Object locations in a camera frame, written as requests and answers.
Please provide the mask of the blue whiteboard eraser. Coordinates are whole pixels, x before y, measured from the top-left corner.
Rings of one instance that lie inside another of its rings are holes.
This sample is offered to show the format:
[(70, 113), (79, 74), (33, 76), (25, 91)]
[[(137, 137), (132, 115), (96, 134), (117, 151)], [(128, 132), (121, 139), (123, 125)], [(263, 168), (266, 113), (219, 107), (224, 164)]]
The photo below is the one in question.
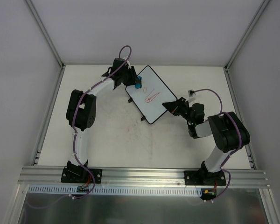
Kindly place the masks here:
[(142, 88), (142, 77), (141, 76), (137, 76), (137, 80), (135, 83), (135, 89), (141, 89)]

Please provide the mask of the white board with black frame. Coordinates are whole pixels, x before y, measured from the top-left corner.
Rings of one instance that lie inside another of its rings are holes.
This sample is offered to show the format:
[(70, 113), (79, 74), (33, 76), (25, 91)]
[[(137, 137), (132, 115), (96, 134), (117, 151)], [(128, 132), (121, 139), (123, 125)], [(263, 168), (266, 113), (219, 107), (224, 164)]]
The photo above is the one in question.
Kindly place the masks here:
[(177, 100), (175, 94), (149, 65), (138, 74), (141, 88), (127, 86), (126, 92), (148, 124), (155, 123), (167, 109), (162, 105)]

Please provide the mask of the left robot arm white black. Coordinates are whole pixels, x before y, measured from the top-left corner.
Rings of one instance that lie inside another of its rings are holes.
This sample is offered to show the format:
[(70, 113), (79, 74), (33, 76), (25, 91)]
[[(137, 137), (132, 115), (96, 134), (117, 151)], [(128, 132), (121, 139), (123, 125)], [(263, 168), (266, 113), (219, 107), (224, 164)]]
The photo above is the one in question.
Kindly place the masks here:
[(97, 97), (115, 90), (118, 86), (141, 85), (135, 68), (127, 57), (115, 58), (113, 65), (102, 75), (101, 80), (86, 91), (73, 90), (70, 96), (66, 119), (72, 128), (73, 153), (63, 169), (62, 182), (86, 182), (91, 175), (88, 166), (89, 129), (96, 118)]

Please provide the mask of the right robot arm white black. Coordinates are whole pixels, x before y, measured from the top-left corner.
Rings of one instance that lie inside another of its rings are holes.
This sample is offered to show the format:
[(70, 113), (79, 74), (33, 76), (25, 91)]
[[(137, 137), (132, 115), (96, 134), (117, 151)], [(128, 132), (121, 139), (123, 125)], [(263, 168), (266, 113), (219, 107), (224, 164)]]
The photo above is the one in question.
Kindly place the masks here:
[(222, 167), (231, 155), (250, 143), (250, 134), (234, 112), (222, 112), (204, 120), (204, 105), (189, 106), (184, 98), (162, 104), (174, 116), (182, 116), (193, 139), (212, 136), (215, 147), (197, 171), (184, 171), (185, 185), (225, 186)]

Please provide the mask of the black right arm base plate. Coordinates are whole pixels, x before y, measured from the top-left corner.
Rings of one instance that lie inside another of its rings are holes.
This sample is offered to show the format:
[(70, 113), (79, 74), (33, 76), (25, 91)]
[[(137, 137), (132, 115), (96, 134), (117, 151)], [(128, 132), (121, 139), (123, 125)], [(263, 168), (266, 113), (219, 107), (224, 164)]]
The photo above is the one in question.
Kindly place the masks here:
[(225, 186), (226, 179), (223, 171), (205, 174), (196, 171), (186, 170), (184, 173), (184, 181), (186, 186)]

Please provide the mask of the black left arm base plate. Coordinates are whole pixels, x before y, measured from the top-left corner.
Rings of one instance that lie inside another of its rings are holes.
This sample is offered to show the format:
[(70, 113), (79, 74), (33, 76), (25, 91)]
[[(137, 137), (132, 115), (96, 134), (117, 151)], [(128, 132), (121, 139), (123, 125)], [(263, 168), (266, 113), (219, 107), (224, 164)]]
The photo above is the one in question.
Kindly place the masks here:
[[(92, 173), (95, 183), (100, 184), (102, 181), (103, 170), (97, 168), (90, 168), (89, 171)], [(90, 178), (90, 183), (94, 183), (92, 176), (85, 169), (82, 169), (82, 172), (80, 174), (77, 174), (69, 171), (67, 168), (64, 168), (61, 176), (61, 182), (82, 184), (86, 183), (88, 181), (88, 178)]]

